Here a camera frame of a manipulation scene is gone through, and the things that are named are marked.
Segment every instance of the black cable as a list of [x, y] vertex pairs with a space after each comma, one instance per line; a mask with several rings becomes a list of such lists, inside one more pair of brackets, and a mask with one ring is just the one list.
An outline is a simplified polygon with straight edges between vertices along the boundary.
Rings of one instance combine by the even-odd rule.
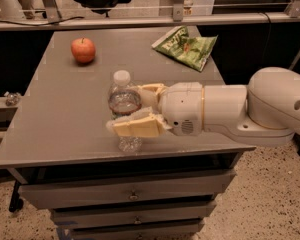
[[84, 19], [84, 17], [83, 16], [76, 16], [76, 17], [71, 17], [71, 18], [64, 19], [64, 20], [59, 20], [59, 21], [56, 21], [56, 22], [48, 22], [48, 23], [42, 23], [42, 24], [29, 24], [29, 23], [22, 23], [22, 22], [8, 21], [8, 20], [0, 20], [0, 23], [8, 23], [8, 24], [21, 25], [21, 26], [38, 27], [38, 26], [55, 25], [55, 24], [58, 24], [58, 23], [61, 23], [61, 22], [74, 20], [74, 19]]
[[264, 14], [267, 19], [268, 19], [268, 23], [269, 23], [269, 28], [268, 28], [268, 36], [267, 36], [267, 40], [266, 40], [266, 43], [264, 45], [264, 48], [263, 48], [263, 53], [262, 53], [262, 58], [261, 58], [261, 67], [263, 67], [263, 63], [264, 63], [264, 58], [266, 56], [266, 52], [267, 52], [267, 49], [268, 49], [268, 45], [269, 45], [269, 40], [270, 40], [270, 36], [271, 36], [271, 30], [272, 30], [272, 22], [271, 22], [271, 19], [269, 17], [269, 15], [265, 12], [260, 12], [261, 14]]

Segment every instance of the black panel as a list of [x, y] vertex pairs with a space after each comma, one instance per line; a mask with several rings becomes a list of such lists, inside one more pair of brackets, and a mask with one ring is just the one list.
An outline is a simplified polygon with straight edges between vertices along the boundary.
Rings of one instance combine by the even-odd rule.
[[24, 94], [53, 31], [0, 32], [0, 97]]
[[198, 28], [202, 36], [218, 35], [212, 56], [226, 84], [247, 84], [264, 67], [289, 68], [300, 49], [300, 23]]

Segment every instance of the green chip bag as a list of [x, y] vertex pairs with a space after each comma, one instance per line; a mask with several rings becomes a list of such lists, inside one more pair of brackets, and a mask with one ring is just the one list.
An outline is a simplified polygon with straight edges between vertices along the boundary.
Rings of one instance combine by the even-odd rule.
[[152, 48], [202, 72], [217, 37], [189, 37], [186, 26], [176, 27], [157, 40]]

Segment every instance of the table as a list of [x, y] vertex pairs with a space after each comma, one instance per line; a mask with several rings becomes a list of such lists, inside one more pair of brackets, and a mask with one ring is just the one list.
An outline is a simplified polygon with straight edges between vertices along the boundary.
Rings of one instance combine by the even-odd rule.
[[[233, 166], [253, 146], [216, 133], [145, 139], [123, 153], [105, 128], [112, 75], [128, 70], [137, 84], [198, 81], [223, 84], [211, 58], [202, 73], [151, 49], [170, 28], [54, 33], [0, 145], [0, 168], [19, 193], [73, 239], [141, 239], [195, 233], [213, 201], [235, 176]], [[195, 27], [191, 36], [199, 35]], [[96, 59], [78, 65], [71, 41], [86, 37]]]

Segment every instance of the gray tabletop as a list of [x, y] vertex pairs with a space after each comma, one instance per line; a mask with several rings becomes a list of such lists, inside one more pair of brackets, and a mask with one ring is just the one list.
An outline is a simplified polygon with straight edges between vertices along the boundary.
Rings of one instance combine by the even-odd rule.
[[[137, 153], [123, 153], [105, 128], [110, 119], [107, 93], [117, 70], [131, 72], [137, 84], [180, 81], [223, 84], [212, 59], [202, 73], [152, 50], [170, 28], [56, 32], [0, 145], [0, 168], [141, 159], [195, 153], [244, 151], [252, 146], [215, 133], [178, 137], [166, 133], [144, 139]], [[198, 36], [195, 27], [191, 36]], [[79, 66], [70, 44], [87, 37], [96, 59]]]

